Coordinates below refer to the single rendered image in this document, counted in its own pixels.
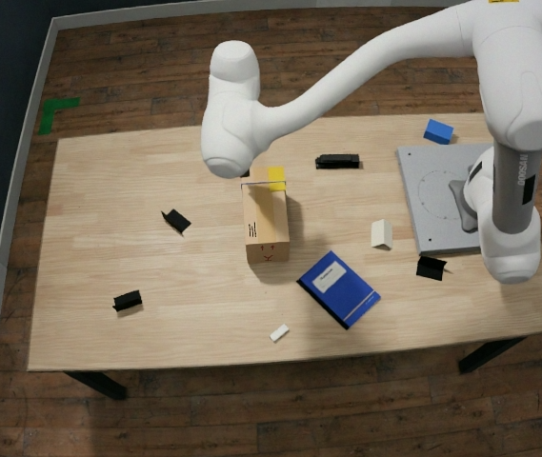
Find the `blue rectangular block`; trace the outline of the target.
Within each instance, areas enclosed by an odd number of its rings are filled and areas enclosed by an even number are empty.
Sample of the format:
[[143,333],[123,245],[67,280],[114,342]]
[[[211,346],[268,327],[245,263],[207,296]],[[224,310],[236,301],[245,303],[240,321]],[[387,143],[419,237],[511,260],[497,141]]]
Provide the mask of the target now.
[[430,118],[423,138],[433,141],[439,145],[448,145],[453,132],[453,127],[432,120]]

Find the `brown cardboard box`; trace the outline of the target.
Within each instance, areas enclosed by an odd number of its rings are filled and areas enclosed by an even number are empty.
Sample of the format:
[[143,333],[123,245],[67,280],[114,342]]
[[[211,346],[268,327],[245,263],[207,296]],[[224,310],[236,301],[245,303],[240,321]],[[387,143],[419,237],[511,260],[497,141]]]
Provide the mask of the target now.
[[[268,168],[250,168],[242,178],[248,264],[289,261],[290,236],[285,191],[270,191]],[[259,184],[246,184],[259,183]]]

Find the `blue notebook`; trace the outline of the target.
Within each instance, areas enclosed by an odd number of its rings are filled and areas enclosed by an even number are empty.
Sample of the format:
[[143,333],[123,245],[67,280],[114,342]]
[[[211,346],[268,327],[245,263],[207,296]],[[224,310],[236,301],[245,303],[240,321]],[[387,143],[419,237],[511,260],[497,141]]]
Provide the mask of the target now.
[[296,283],[345,330],[348,330],[381,298],[332,251]]

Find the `white l-shaped corner piece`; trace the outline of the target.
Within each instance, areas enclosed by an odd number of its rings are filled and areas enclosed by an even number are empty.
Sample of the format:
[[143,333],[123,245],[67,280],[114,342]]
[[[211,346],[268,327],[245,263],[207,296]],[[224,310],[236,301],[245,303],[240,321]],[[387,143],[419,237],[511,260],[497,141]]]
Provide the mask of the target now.
[[382,244],[392,248],[392,224],[384,219],[371,223],[371,246]]

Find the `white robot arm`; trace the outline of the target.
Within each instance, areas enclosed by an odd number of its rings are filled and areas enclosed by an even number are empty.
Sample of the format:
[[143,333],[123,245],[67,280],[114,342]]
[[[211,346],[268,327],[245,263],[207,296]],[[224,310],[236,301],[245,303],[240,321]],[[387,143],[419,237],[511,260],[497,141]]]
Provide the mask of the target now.
[[542,159],[542,0],[472,0],[389,30],[276,108],[258,102],[260,73],[251,46],[224,42],[211,59],[203,161],[220,178],[240,177],[273,141],[309,125],[386,67],[470,56],[477,61],[493,147],[468,166],[467,180],[451,180],[449,188],[462,230],[478,229],[492,278],[526,282],[541,259],[534,199]]

